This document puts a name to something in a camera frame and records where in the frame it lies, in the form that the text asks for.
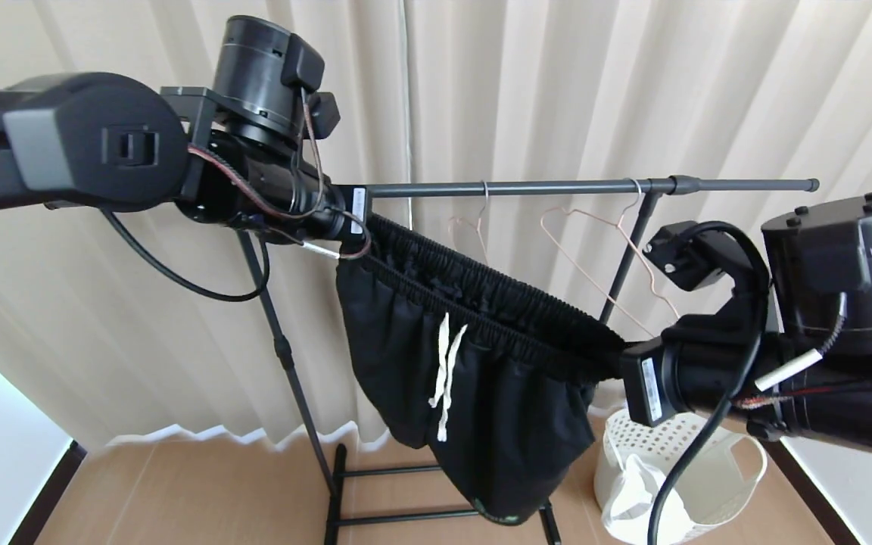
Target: wooden floor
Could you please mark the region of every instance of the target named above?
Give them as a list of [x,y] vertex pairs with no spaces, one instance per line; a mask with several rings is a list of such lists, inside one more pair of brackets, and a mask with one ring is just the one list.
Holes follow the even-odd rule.
[[[603,422],[593,425],[601,437]],[[394,441],[374,452],[357,452],[354,434],[341,441],[349,446],[349,469],[432,461],[428,450]],[[572,466],[551,497],[566,545],[619,543],[603,530],[594,499],[598,449]],[[335,448],[325,451],[332,463]],[[321,544],[328,496],[303,435],[281,452],[267,441],[245,445],[232,438],[126,443],[87,456],[37,543]],[[440,472],[349,479],[344,499],[344,516],[465,506]],[[546,544],[537,517],[517,528],[479,517],[364,525],[342,528],[338,542]],[[740,517],[695,543],[826,545],[830,539],[772,465]]]

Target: garment rack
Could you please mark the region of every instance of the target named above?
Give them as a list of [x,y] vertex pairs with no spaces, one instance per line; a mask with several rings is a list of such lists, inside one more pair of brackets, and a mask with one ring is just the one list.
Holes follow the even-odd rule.
[[[551,182],[465,182],[465,183],[392,183],[376,184],[367,186],[373,199],[398,199],[398,198],[422,198],[422,197],[481,197],[481,196],[504,196],[504,195],[584,195],[584,194],[611,194],[611,193],[634,193],[634,184],[640,186],[644,193],[641,206],[637,211],[637,219],[631,232],[631,241],[638,245],[644,236],[644,230],[654,214],[658,199],[662,195],[688,195],[699,191],[816,191],[820,183],[816,179],[697,179],[692,176],[669,176],[665,179],[610,179],[610,180],[551,180]],[[251,244],[251,238],[246,232],[238,231],[238,241],[244,252],[251,269],[251,275],[255,282],[262,282],[262,270],[257,262],[257,255]],[[618,263],[615,280],[609,289],[609,299],[616,299],[624,285],[625,277],[631,268],[634,253],[625,249],[624,255]],[[357,477],[371,477],[376,475],[397,475],[417,472],[438,472],[440,466],[408,466],[408,468],[384,468],[384,469],[357,469],[346,470],[345,463],[348,455],[345,445],[339,443],[335,448],[335,461],[333,469],[329,469],[329,462],[322,451],[318,434],[315,432],[315,424],[312,421],[308,402],[305,401],[304,389],[298,380],[297,370],[294,368],[294,357],[291,355],[291,345],[281,330],[278,315],[274,310],[269,291],[260,293],[260,302],[264,308],[264,316],[267,318],[271,335],[274,337],[274,353],[281,361],[281,367],[288,376],[291,393],[297,404],[298,412],[301,412],[301,421],[308,441],[311,442],[315,458],[318,459],[319,468],[325,479],[325,485],[329,487],[329,513],[325,518],[325,545],[337,545],[339,528],[349,525],[373,525],[384,523],[397,523],[405,521],[421,521],[432,519],[447,519],[456,517],[469,517],[477,515],[474,509],[456,509],[445,511],[431,511],[418,513],[401,513],[395,515],[383,515],[373,517],[342,518],[342,491],[345,479]],[[615,305],[606,301],[601,311],[599,320],[601,323],[608,322]],[[554,519],[553,507],[548,500],[540,507],[540,520],[543,522],[543,533],[547,538],[548,545],[561,545],[560,532],[557,521]]]

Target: elastic waistband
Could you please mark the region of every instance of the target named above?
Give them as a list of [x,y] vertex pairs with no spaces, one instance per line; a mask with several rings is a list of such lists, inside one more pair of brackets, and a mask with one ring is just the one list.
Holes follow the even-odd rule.
[[590,385],[616,376],[625,342],[584,311],[383,217],[370,218],[368,228],[370,255],[340,269],[359,266],[427,310],[469,324],[468,337],[554,379]]

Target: pink wire hanger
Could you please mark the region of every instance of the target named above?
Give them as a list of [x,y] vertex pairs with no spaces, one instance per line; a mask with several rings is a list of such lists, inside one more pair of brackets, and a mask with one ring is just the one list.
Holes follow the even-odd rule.
[[664,301],[666,304],[668,304],[668,307],[671,308],[671,312],[674,313],[674,315],[675,315],[675,319],[678,319],[679,317],[681,317],[681,314],[678,313],[678,309],[675,308],[675,305],[672,304],[671,301],[669,301],[667,297],[663,296],[663,294],[658,293],[658,291],[655,289],[654,270],[651,269],[651,266],[649,265],[647,259],[644,259],[644,256],[641,255],[641,252],[639,251],[639,249],[637,249],[637,246],[634,245],[634,242],[631,241],[631,237],[629,237],[628,233],[624,230],[624,227],[621,226],[621,224],[624,222],[624,218],[626,217],[626,215],[628,213],[628,210],[630,210],[631,208],[636,206],[636,204],[639,203],[639,201],[641,200],[641,195],[643,195],[643,193],[641,192],[640,183],[638,183],[637,180],[634,180],[634,179],[632,179],[632,182],[634,182],[634,186],[637,187],[636,197],[634,197],[634,202],[632,204],[628,204],[626,207],[624,207],[623,210],[621,210],[621,215],[619,215],[618,220],[616,222],[610,222],[608,220],[604,220],[602,217],[598,217],[595,214],[588,213],[587,211],[584,211],[584,210],[579,210],[579,208],[574,208],[574,210],[567,210],[567,208],[564,208],[564,207],[553,207],[553,208],[547,208],[547,210],[545,210],[543,212],[543,214],[540,215],[540,228],[543,229],[543,231],[547,233],[547,237],[550,238],[550,240],[554,243],[554,245],[557,246],[557,249],[559,249],[560,252],[562,254],[564,254],[564,257],[566,257],[568,260],[571,261],[571,263],[572,263],[572,265],[574,265],[575,269],[577,269],[578,272],[581,272],[581,275],[584,275],[584,277],[587,279],[587,281],[590,282],[591,285],[594,286],[596,289],[598,289],[598,291],[601,292],[601,294],[603,294],[603,296],[607,297],[608,301],[611,301],[613,306],[617,307],[621,311],[621,313],[623,313],[625,316],[630,318],[631,321],[634,322],[634,324],[637,324],[637,327],[642,328],[645,332],[647,332],[648,335],[651,335],[651,337],[655,337],[654,332],[651,332],[651,330],[649,330],[646,327],[646,325],[641,323],[641,321],[638,318],[634,317],[634,315],[632,313],[629,313],[629,311],[627,311],[626,308],[621,307],[620,304],[618,303],[618,301],[616,301],[614,297],[610,297],[608,292],[603,290],[603,288],[598,285],[598,282],[595,282],[595,280],[592,279],[591,275],[588,275],[586,270],[584,270],[584,268],[582,268],[581,265],[578,265],[578,262],[575,261],[575,259],[571,257],[570,253],[568,253],[567,250],[564,249],[564,246],[561,246],[560,242],[557,241],[557,238],[555,238],[554,235],[551,234],[551,232],[547,230],[547,225],[543,223],[544,218],[547,217],[548,213],[552,213],[554,210],[560,210],[561,213],[564,213],[565,216],[570,216],[570,215],[575,214],[575,213],[580,213],[580,214],[586,215],[587,217],[592,218],[592,220],[598,220],[603,224],[606,224],[606,225],[609,225],[609,226],[615,228],[615,231],[617,231],[618,234],[621,235],[621,238],[625,239],[625,241],[628,243],[628,248],[630,248],[631,251],[634,252],[634,255],[637,255],[637,259],[639,259],[639,261],[641,262],[641,265],[644,266],[644,269],[647,270],[648,277],[650,278],[649,288],[651,289],[651,293],[654,294],[654,296],[657,297],[658,299],[660,299],[660,300]]
[[487,213],[487,206],[491,203],[491,190],[485,180],[480,180],[480,182],[484,184],[484,206],[480,208],[480,215],[477,216],[477,224],[474,225],[466,218],[454,215],[450,218],[450,221],[447,221],[446,230],[450,234],[450,247],[454,251],[456,250],[456,239],[453,237],[453,232],[459,224],[466,225],[476,231],[477,238],[480,239],[480,249],[484,252],[484,265],[489,266],[491,264],[491,259],[487,254],[487,242],[484,242],[484,234],[482,234],[481,227],[484,226],[484,213]]

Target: perforated basket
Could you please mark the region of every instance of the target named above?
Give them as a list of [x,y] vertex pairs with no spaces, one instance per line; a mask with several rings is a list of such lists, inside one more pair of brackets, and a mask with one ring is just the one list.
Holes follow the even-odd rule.
[[[705,419],[692,413],[676,415],[657,428],[632,422],[627,407],[608,418],[603,435],[603,449],[598,455],[594,475],[594,493],[598,505],[605,507],[612,485],[622,472],[624,459],[637,454],[648,465],[668,474],[689,443],[705,424]],[[731,452],[737,442],[748,441],[758,451],[761,466],[746,478]],[[748,435],[734,434],[719,428],[706,448],[692,461],[675,484],[685,510],[695,528],[682,542],[705,534],[737,517],[755,492],[755,486],[765,475],[765,449]]]

